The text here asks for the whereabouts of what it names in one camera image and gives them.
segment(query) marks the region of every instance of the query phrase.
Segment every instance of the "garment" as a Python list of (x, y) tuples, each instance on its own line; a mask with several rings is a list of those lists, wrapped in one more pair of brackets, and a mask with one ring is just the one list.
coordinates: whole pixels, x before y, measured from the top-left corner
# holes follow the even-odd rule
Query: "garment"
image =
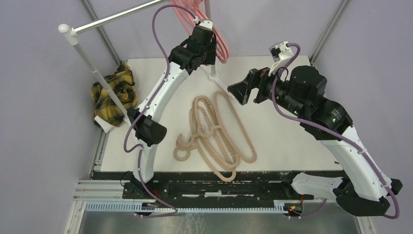
[[(112, 75), (105, 76), (105, 80), (126, 110), (138, 104), (133, 74), (125, 62), (122, 62)], [(109, 124), (119, 127), (123, 122), (123, 113), (99, 82), (92, 85), (92, 97), (96, 104), (94, 117), (99, 116)]]

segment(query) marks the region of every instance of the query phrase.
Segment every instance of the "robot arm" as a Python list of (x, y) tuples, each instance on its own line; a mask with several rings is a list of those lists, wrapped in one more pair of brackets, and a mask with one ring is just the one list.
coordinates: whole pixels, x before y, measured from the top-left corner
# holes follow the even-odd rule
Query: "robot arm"
[[(291, 72), (290, 80), (281, 81), (279, 70), (285, 69), (284, 66), (293, 58), (287, 43), (285, 41), (270, 47), (275, 61), (271, 69), (250, 70), (243, 81), (228, 86), (228, 91), (241, 105), (248, 102), (253, 88), (259, 89), (254, 99), (255, 103), (272, 99), (272, 92), (275, 92), (276, 103), (288, 112), (326, 127), (364, 148), (353, 121), (344, 107), (323, 97), (327, 79), (314, 67), (296, 67)], [(272, 90), (275, 79), (277, 83), (275, 90)], [(305, 123), (300, 123), (300, 126), (328, 148), (348, 177), (326, 178), (305, 173), (291, 173), (286, 182), (299, 194), (334, 199), (344, 210), (355, 216), (384, 215), (390, 206), (385, 198), (388, 192), (358, 150), (319, 128)], [(390, 179), (379, 168), (378, 170), (392, 192), (398, 194), (402, 187), (400, 180)]]
[[(215, 64), (216, 38), (212, 30), (212, 21), (204, 20), (196, 25), (192, 35), (181, 45), (172, 49), (169, 59), (169, 71), (165, 69), (148, 97), (137, 109), (129, 109), (128, 116), (133, 126), (138, 143), (144, 146), (141, 158), (141, 176), (143, 182), (153, 177), (153, 164), (158, 144), (164, 139), (167, 129), (159, 124), (162, 113), (178, 87), (201, 65)], [(138, 176), (138, 169), (133, 174)]]

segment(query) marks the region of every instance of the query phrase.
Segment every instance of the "purple wall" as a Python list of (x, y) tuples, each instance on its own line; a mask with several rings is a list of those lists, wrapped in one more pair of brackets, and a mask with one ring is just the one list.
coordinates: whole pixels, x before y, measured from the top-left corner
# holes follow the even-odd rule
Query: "purple wall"
[[(91, 2), (96, 14), (102, 17), (148, 0)], [(271, 45), (285, 40), (299, 43), (303, 54), (309, 55), (340, 0), (211, 0), (210, 3), (214, 24), (232, 56), (268, 55)], [(162, 57), (150, 23), (158, 7), (105, 25), (121, 59)], [(159, 13), (156, 29), (166, 51), (188, 35), (173, 9)]]
[(400, 218), (375, 218), (383, 234), (413, 227), (412, 12), (409, 0), (352, 1), (316, 64), (328, 97), (346, 107), (373, 159), (404, 184)]
[[(79, 1), (0, 3), (0, 233), (62, 233), (99, 129), (95, 82), (59, 33), (89, 19)], [(115, 68), (96, 32), (79, 36), (103, 74)]]

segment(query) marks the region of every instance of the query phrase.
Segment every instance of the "beige hanger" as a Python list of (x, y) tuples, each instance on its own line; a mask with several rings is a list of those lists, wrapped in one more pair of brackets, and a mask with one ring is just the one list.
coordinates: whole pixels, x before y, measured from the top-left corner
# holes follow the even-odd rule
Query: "beige hanger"
[[(194, 122), (194, 111), (193, 108), (191, 108), (191, 110), (189, 111), (189, 120), (191, 123), (191, 131), (192, 131), (192, 135), (194, 135), (196, 133), (196, 126), (195, 126), (195, 122)], [(205, 155), (204, 151), (202, 150), (202, 148), (200, 147), (199, 143), (198, 143), (198, 139), (194, 138), (194, 146), (191, 146), (189, 148), (183, 149), (184, 151), (187, 152), (185, 157), (179, 157), (177, 155), (177, 150), (178, 148), (176, 148), (173, 152), (175, 159), (177, 159), (178, 161), (184, 161), (189, 157), (190, 151), (194, 150), (194, 149), (198, 149), (199, 153), (201, 154), (201, 157), (204, 159), (205, 163), (208, 165), (208, 167), (214, 172), (214, 174), (216, 174), (222, 181), (225, 182), (231, 182), (235, 176), (237, 175), (237, 172), (235, 171), (235, 169), (232, 170), (228, 170), (228, 171), (232, 171), (232, 175), (230, 177), (224, 177), (215, 167), (214, 165), (212, 165), (212, 163), (209, 161), (208, 157)]]
[[(252, 152), (252, 158), (247, 158), (241, 150), (238, 148), (238, 146), (234, 143), (234, 141), (231, 139), (229, 136), (228, 132), (226, 131), (225, 127), (222, 124), (222, 120), (220, 118), (220, 115), (218, 113), (218, 96), (224, 96), (224, 98), (227, 100), (227, 104), (235, 117), (242, 133), (243, 136), (249, 145), (249, 148), (251, 149)], [(208, 117), (205, 109), (203, 107), (199, 106), (199, 102), (204, 103), (206, 106), (206, 109), (209, 112), (209, 115), (212, 118), (213, 123), (211, 122), (210, 118)], [(249, 139), (246, 130), (244, 126), (241, 123), (241, 120), (239, 119), (234, 107), (232, 106), (229, 96), (221, 91), (215, 92), (214, 93), (214, 106), (213, 108), (211, 102), (209, 101), (209, 98), (206, 96), (198, 96), (195, 98), (194, 102), (192, 103), (192, 108), (189, 112), (189, 122), (191, 126), (191, 132), (192, 135), (189, 137), (189, 142), (183, 142), (183, 135), (180, 134), (176, 140), (176, 148), (173, 152), (173, 155), (176, 160), (178, 161), (185, 161), (189, 158), (190, 152), (192, 150), (198, 149), (200, 152), (202, 158), (204, 161), (207, 163), (207, 165), (210, 167), (210, 169), (223, 181), (230, 182), (235, 178), (236, 171), (235, 168), (238, 166), (240, 163), (240, 160), (244, 160), (247, 163), (252, 163), (257, 159), (257, 153), (252, 146), (251, 140)], [(202, 124), (200, 121), (200, 116), (199, 112), (202, 113), (204, 116), (206, 123), (210, 129), (209, 133), (204, 133), (202, 129)], [(215, 150), (211, 142), (209, 141), (209, 137), (214, 137), (216, 140), (218, 147), (220, 148), (220, 151), (223, 155), (223, 157)], [(202, 150), (202, 148), (199, 145), (199, 141), (201, 140), (201, 143), (203, 146), (206, 148), (206, 150), (209, 152), (209, 154), (212, 156), (212, 158), (220, 165), (224, 170), (226, 171), (232, 171), (232, 176), (229, 178), (224, 177), (209, 161), (207, 158), (206, 154)], [(184, 157), (178, 156), (178, 151), (185, 151), (186, 154)]]

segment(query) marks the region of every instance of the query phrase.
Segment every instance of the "metal floor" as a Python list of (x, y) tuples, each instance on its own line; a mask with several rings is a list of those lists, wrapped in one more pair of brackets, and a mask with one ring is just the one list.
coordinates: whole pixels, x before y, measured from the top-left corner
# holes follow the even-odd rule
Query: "metal floor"
[[(319, 204), (304, 205), (304, 214)], [(125, 212), (85, 212), (82, 234), (360, 234), (357, 219), (336, 204), (314, 216), (288, 220), (282, 214), (187, 213), (141, 219)]]

